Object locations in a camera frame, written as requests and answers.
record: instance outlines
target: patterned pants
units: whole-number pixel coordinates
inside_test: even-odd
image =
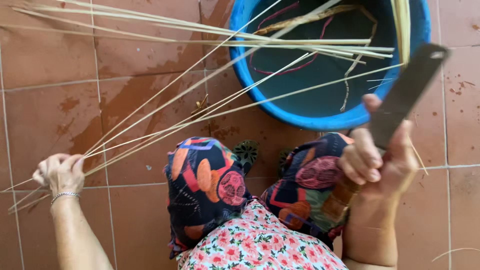
[[[321,206],[342,171],[337,168],[351,139],[329,133],[295,148],[279,180],[262,195],[266,207],[290,229],[317,237],[333,249],[342,224],[330,221]],[[240,159],[213,138],[193,137],[168,153],[170,258],[197,245],[217,226],[240,217],[253,197],[243,181]]]

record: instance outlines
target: knife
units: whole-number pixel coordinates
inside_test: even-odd
[[[408,67],[400,74],[377,111],[370,114],[369,130],[373,142],[383,156],[390,139],[448,57],[448,50],[435,44],[422,44],[415,51]],[[361,185],[343,176],[322,205],[322,212],[340,222]]]

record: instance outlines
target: person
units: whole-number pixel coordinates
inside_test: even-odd
[[[371,94],[363,100],[369,111],[381,104]],[[194,137],[178,144],[165,175],[179,269],[396,269],[396,209],[418,168],[410,130],[403,121],[383,158],[364,128],[351,140],[328,134],[298,147],[261,198],[246,189],[240,158],[218,141]],[[60,268],[112,269],[80,208],[82,166],[81,155],[53,155],[39,163],[34,179],[54,196]],[[343,173],[363,188],[348,217],[335,223],[320,209]],[[330,247],[339,230],[341,260]]]

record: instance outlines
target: pink floral fabric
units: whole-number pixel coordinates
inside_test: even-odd
[[[346,270],[323,242],[288,229],[257,200],[177,256],[181,270]]]

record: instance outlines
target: hand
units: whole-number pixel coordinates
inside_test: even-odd
[[[38,164],[33,179],[49,186],[55,196],[61,192],[79,193],[84,187],[83,155],[56,154]]]
[[[363,96],[369,112],[382,103],[374,94]],[[408,134],[411,122],[404,120],[397,128],[383,160],[365,128],[352,132],[355,142],[343,149],[338,164],[345,175],[357,184],[364,184],[360,196],[388,198],[404,193],[418,168]]]

